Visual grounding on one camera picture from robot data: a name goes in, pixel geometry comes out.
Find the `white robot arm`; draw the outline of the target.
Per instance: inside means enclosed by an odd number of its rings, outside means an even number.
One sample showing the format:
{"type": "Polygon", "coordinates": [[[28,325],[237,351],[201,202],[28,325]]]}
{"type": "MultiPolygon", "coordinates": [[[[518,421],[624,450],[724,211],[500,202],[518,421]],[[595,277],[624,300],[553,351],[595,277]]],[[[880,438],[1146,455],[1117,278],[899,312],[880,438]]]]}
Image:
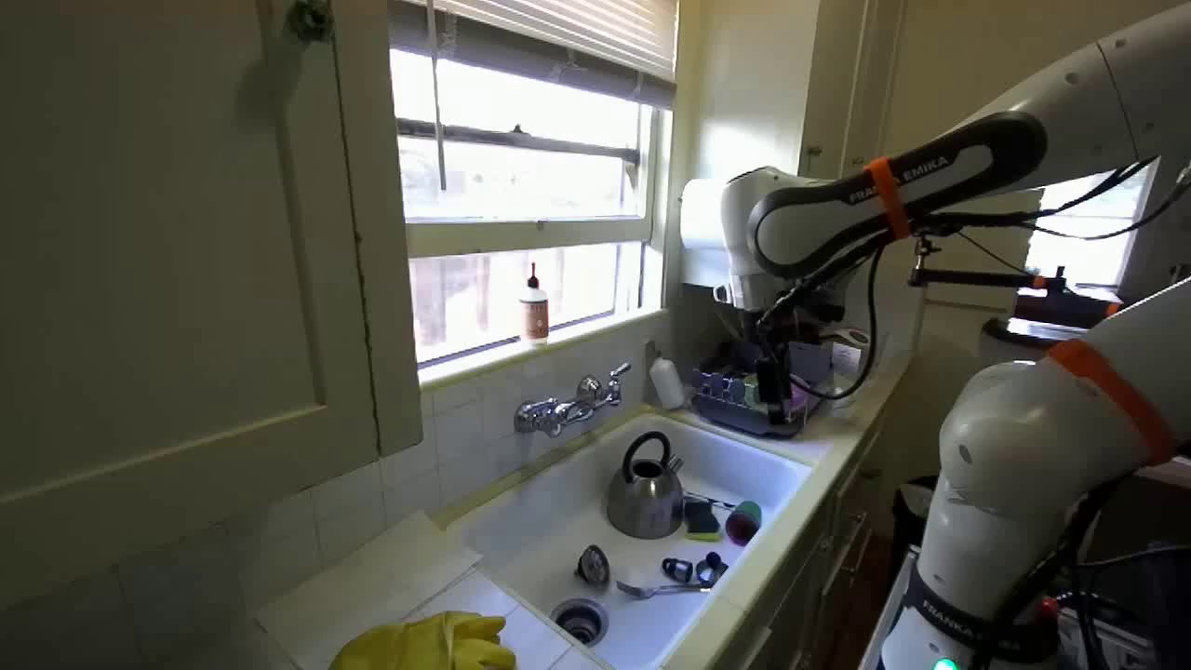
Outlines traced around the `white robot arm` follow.
{"type": "MultiPolygon", "coordinates": [[[[1036,70],[899,158],[825,181],[774,181],[724,215],[745,273],[800,294],[996,189],[1044,187],[1191,146],[1191,6],[1177,3],[1036,70]]],[[[1191,438],[1191,282],[1179,278],[1036,360],[975,374],[940,421],[926,530],[879,647],[880,670],[1050,670],[1043,591],[1099,499],[1191,438]]]]}

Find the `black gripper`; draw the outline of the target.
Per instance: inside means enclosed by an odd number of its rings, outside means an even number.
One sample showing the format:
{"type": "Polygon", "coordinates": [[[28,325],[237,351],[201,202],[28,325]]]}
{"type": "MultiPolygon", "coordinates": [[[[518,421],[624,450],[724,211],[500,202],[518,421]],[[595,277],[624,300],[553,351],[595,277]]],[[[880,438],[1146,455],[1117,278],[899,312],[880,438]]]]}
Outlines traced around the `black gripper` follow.
{"type": "Polygon", "coordinates": [[[825,377],[841,316],[841,300],[812,292],[746,319],[746,360],[765,410],[791,417],[804,401],[835,395],[825,377]]]}

